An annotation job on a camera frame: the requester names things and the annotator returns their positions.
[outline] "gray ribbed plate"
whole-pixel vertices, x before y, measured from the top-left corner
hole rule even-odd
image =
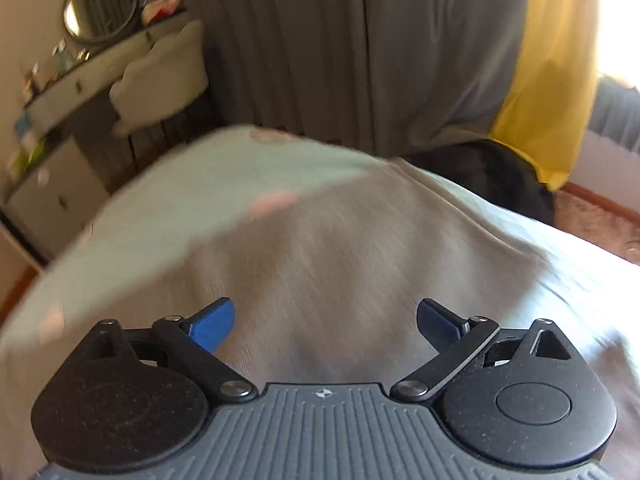
[[[97,480],[56,465],[45,480]],[[460,449],[428,408],[385,397],[377,384],[270,384],[225,406],[193,444],[161,465],[106,480],[610,480],[596,463],[531,474],[486,464]]]

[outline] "dressing table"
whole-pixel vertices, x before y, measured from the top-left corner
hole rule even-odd
[[[71,66],[25,106],[34,133],[46,140],[47,153],[14,185],[4,206],[3,222],[13,224],[10,230],[41,264],[75,240],[109,197],[60,125],[120,79],[127,65],[148,54],[157,40],[188,22],[182,10],[143,27],[140,11],[139,0],[65,1],[63,23],[73,44],[82,48],[82,58],[67,53]]]

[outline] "metal screw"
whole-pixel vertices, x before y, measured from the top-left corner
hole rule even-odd
[[[251,393],[251,390],[251,384],[246,381],[227,381],[220,386],[220,392],[233,399],[245,397]]]
[[[417,399],[429,391],[429,387],[419,381],[400,381],[396,392],[407,399]]]

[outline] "wall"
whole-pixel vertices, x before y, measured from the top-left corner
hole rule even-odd
[[[0,170],[17,147],[13,125],[20,116],[20,82],[35,62],[50,56],[66,36],[64,0],[0,0]],[[0,234],[0,301],[27,263]]]
[[[587,132],[569,181],[640,212],[640,156]]]

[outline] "floor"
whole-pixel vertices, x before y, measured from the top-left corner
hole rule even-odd
[[[564,191],[555,202],[558,229],[640,265],[640,225]]]

